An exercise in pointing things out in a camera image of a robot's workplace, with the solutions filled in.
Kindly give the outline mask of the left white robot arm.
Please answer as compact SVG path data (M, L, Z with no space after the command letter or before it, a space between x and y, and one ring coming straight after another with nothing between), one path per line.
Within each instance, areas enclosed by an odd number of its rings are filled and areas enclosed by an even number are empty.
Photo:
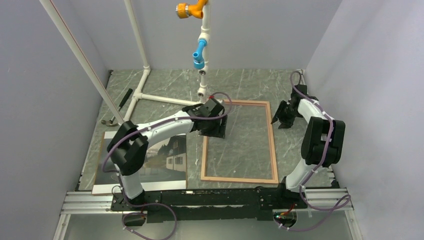
M198 132L201 136L224 139L229 108L213 96L205 103L183 107L168 117L136 125L124 122L107 147L105 161L114 164L124 194L124 204L139 209L145 198L139 170L145 163L147 151L153 145L171 137Z

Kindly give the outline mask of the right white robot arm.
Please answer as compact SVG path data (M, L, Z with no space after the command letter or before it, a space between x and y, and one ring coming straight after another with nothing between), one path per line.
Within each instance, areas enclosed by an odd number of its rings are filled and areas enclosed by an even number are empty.
M336 164L341 159L346 124L329 116L319 106L316 97L307 95L307 86L293 87L290 99L281 101L271 123L279 129L289 129L296 118L303 118L307 128L302 140L301 160L285 177L285 188L275 194L276 203L287 208L295 201L293 192L300 192L313 174Z

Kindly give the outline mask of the photo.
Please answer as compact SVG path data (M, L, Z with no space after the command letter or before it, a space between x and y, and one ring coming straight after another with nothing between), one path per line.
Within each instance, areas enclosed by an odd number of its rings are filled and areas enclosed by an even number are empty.
M119 184L116 174L102 171L107 147L115 134L115 131L106 131L103 134L98 168L91 191L93 195L107 195L119 191L113 188ZM146 191L186 189L187 136L185 134L172 136L150 147L146 152L144 164L138 173L142 187Z

